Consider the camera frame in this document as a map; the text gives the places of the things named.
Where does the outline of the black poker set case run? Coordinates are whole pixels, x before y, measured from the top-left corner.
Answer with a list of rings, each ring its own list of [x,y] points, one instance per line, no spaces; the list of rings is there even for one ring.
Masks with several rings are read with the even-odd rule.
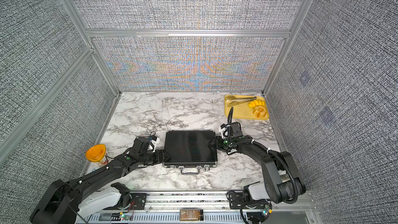
[[[180,169],[182,175],[198,175],[218,165],[217,136],[211,130],[173,130],[166,133],[165,168]]]

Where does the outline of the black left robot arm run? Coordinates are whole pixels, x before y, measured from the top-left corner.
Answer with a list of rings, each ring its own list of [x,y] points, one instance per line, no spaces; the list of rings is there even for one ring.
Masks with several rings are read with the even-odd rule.
[[[150,137],[137,137],[132,147],[96,171],[67,182],[60,179],[54,181],[34,208],[30,222],[74,224],[77,217],[84,220],[78,213],[79,204],[92,193],[140,166],[154,166],[170,160],[171,155],[164,149],[149,151],[149,146],[152,146]]]

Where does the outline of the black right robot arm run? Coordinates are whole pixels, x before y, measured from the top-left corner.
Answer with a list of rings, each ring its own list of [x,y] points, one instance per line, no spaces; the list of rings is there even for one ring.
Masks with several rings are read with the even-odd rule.
[[[289,152],[272,150],[251,136],[243,135],[238,122],[222,124],[220,133],[212,141],[217,150],[228,156],[244,154],[261,166],[263,183],[259,188],[266,191],[272,202],[293,204],[306,192],[302,176]]]

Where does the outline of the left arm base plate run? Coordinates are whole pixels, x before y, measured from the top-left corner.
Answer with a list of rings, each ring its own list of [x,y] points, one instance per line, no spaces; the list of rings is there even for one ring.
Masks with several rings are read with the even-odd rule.
[[[132,210],[143,210],[145,208],[147,200],[146,193],[133,192],[130,194],[122,194],[119,201],[115,206],[108,207],[105,210],[122,210],[122,211],[132,211]]]

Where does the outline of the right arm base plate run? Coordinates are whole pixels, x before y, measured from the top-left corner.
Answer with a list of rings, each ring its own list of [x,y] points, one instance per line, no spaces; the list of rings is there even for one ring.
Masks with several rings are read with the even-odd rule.
[[[272,203],[269,199],[254,200],[246,191],[230,190],[226,193],[230,209],[234,210],[255,210],[263,215],[270,214]]]

